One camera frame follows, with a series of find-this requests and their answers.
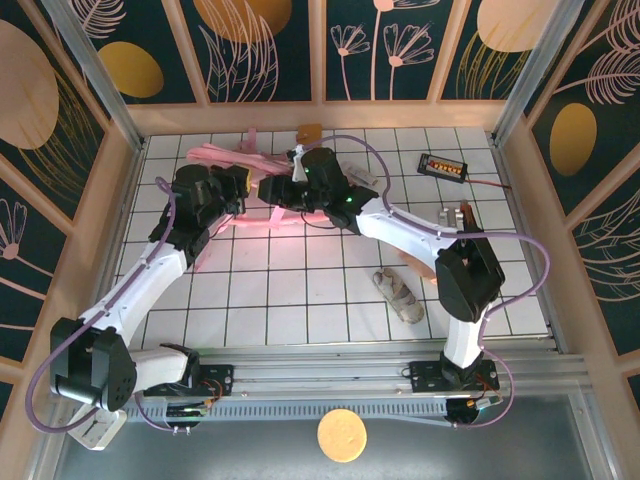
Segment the pink student backpack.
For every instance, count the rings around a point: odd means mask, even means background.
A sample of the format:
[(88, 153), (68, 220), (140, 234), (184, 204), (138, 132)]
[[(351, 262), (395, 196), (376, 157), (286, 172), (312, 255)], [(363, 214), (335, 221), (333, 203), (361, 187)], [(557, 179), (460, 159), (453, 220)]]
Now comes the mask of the pink student backpack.
[[(187, 152), (189, 164), (202, 164), (207, 167), (221, 167), (229, 171), (232, 167), (242, 167), (249, 171), (247, 191), (249, 194), (257, 192), (259, 182), (276, 174), (292, 176), (296, 172), (297, 164), (290, 159), (288, 152), (272, 155), (256, 149), (256, 130), (251, 128), (249, 139), (240, 141), (235, 150), (227, 150), (213, 144), (203, 144)], [(328, 218), (323, 213), (308, 213), (294, 215), (286, 214), (285, 209), (276, 206), (269, 218), (250, 218), (246, 213), (232, 216), (226, 214), (222, 223), (215, 231), (210, 231), (210, 238), (224, 232), (228, 228), (260, 227), (279, 229), (290, 225), (303, 225), (305, 220), (311, 222), (312, 227), (321, 227)]]

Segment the grey patterned pouch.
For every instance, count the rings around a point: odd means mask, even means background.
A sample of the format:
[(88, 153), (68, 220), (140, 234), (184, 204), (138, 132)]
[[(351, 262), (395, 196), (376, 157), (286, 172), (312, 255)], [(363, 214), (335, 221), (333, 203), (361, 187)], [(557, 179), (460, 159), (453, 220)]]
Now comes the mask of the grey patterned pouch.
[(395, 270), (381, 268), (374, 272), (372, 279), (377, 290), (403, 323), (414, 325), (423, 320), (424, 307)]

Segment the black charger board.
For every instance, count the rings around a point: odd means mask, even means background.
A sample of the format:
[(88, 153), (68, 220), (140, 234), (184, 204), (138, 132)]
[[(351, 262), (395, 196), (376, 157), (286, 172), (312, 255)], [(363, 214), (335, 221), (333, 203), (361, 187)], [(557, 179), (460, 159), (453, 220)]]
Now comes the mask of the black charger board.
[(468, 165), (461, 161), (423, 153), (419, 159), (417, 172), (422, 175), (462, 184), (467, 179)]

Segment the orange black screwdriver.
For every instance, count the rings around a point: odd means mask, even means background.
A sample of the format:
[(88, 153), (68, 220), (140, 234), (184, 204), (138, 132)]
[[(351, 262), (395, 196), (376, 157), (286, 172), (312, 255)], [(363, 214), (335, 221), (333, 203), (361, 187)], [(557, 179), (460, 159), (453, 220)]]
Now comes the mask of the orange black screwdriver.
[(460, 212), (462, 215), (463, 231), (465, 233), (478, 232), (480, 230), (471, 204), (464, 200), (460, 203)]

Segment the yellow round disc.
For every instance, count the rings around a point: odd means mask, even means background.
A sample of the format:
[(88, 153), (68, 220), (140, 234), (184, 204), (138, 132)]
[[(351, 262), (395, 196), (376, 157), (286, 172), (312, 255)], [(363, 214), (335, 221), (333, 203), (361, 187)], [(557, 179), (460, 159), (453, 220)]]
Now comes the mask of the yellow round disc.
[(368, 436), (364, 422), (356, 413), (334, 409), (320, 420), (317, 440), (321, 451), (330, 460), (349, 463), (363, 453)]

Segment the white alarm clock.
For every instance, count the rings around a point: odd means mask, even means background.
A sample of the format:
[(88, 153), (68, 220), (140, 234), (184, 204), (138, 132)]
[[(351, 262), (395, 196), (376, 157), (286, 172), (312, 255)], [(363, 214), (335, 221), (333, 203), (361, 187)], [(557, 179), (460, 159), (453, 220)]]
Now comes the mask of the white alarm clock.
[(102, 451), (119, 432), (128, 418), (124, 410), (110, 412), (98, 409), (68, 434), (88, 450)]

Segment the silver metal bracket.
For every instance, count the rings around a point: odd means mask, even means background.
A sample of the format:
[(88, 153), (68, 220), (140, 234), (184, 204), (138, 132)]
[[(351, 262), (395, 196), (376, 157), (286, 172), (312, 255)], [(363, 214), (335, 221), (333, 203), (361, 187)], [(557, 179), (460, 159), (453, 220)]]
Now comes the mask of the silver metal bracket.
[(464, 214), (460, 207), (444, 206), (439, 212), (439, 224), (456, 231), (464, 230)]

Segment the aluminium frame post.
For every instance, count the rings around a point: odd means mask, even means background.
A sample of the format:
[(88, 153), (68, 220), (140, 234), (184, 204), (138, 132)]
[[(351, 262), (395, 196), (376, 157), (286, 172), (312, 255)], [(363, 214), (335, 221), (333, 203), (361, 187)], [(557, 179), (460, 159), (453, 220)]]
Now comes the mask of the aluminium frame post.
[(141, 151), (144, 137), (136, 127), (122, 96), (115, 88), (89, 37), (84, 33), (72, 7), (67, 0), (42, 0), (42, 4), (74, 57), (84, 68), (88, 80), (129, 145), (135, 151)]
[(585, 0), (559, 0), (552, 11), (491, 132), (493, 147), (500, 148), (510, 136), (524, 108), (576, 23), (584, 2)]

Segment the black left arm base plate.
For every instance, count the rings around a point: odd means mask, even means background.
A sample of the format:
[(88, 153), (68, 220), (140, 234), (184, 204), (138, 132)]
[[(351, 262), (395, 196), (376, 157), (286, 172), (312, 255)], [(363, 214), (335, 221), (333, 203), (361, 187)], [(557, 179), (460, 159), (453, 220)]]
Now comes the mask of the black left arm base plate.
[(145, 397), (230, 396), (234, 381), (232, 365), (200, 365), (188, 376), (187, 383), (165, 383), (143, 391)]

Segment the aluminium mounting rail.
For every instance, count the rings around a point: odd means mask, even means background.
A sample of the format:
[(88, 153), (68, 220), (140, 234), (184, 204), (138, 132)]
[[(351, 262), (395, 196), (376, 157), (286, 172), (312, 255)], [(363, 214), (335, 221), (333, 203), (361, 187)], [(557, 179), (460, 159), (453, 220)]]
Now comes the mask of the aluminium mounting rail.
[[(195, 351), (200, 365), (232, 365), (231, 397), (254, 400), (364, 399), (395, 393), (434, 398), (470, 394), (413, 393), (408, 364), (439, 361), (440, 344), (391, 342), (277, 347), (238, 347)], [(528, 342), (493, 342), (483, 353), (497, 369), (501, 393), (526, 395), (590, 389), (583, 358)]]

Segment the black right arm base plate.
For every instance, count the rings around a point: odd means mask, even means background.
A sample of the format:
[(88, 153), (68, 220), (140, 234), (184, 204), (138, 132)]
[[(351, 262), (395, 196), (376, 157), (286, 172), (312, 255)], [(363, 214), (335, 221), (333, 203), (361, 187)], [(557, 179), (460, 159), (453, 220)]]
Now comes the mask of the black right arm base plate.
[(413, 361), (408, 364), (408, 377), (413, 393), (476, 395), (484, 391), (500, 390), (496, 365), (492, 360), (483, 360), (470, 380), (460, 386), (445, 378), (439, 361)]

